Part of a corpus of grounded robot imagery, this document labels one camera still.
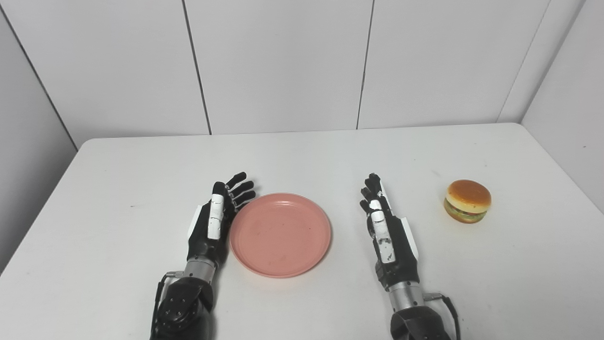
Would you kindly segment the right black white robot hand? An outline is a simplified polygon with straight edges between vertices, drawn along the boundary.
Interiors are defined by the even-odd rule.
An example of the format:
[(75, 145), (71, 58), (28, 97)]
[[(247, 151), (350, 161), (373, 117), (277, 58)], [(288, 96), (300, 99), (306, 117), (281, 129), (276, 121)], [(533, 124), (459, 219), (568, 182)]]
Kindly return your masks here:
[(377, 279), (385, 290), (401, 282), (420, 282), (417, 246), (406, 218), (391, 209), (385, 187), (378, 174), (371, 173), (361, 189), (369, 236), (377, 257)]

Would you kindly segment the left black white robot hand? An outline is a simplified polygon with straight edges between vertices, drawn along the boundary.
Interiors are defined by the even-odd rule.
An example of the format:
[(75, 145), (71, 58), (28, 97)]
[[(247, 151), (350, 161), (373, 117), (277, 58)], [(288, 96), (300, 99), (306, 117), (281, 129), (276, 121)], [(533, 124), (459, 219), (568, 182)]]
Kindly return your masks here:
[(254, 198), (255, 184), (246, 172), (235, 174), (226, 183), (214, 183), (210, 200), (201, 206), (188, 237), (187, 260), (207, 258), (217, 265), (228, 256), (228, 235), (235, 216)]

